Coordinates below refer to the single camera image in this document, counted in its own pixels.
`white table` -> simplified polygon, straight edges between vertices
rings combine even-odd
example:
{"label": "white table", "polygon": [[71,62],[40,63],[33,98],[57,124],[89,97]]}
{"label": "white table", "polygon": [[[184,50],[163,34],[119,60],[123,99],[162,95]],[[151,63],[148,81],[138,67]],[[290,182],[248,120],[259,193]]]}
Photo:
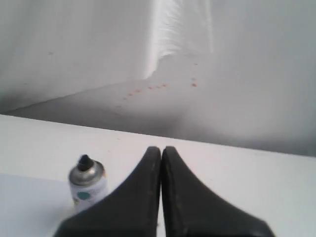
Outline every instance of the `white table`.
{"label": "white table", "polygon": [[[80,155],[104,164],[112,191],[148,146],[170,145],[203,183],[277,237],[316,236],[316,158],[10,116],[0,116],[0,236],[52,236],[73,213],[67,175]],[[158,223],[165,236],[161,204]]]}

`spray paint can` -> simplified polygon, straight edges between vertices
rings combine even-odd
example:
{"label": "spray paint can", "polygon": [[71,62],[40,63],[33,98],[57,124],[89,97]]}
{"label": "spray paint can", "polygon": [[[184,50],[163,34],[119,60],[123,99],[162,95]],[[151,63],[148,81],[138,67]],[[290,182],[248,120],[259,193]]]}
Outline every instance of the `spray paint can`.
{"label": "spray paint can", "polygon": [[69,183],[77,212],[86,210],[108,194],[103,165],[87,155],[70,171]]}

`white backdrop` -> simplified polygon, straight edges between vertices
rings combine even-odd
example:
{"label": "white backdrop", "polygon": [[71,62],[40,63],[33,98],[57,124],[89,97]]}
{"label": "white backdrop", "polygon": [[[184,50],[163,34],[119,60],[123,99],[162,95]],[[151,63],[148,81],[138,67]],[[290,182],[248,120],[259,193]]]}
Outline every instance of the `white backdrop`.
{"label": "white backdrop", "polygon": [[[0,7],[4,113],[316,155],[316,2],[81,1],[52,37],[52,7],[16,2],[24,18]],[[61,2],[51,19],[77,4]]]}

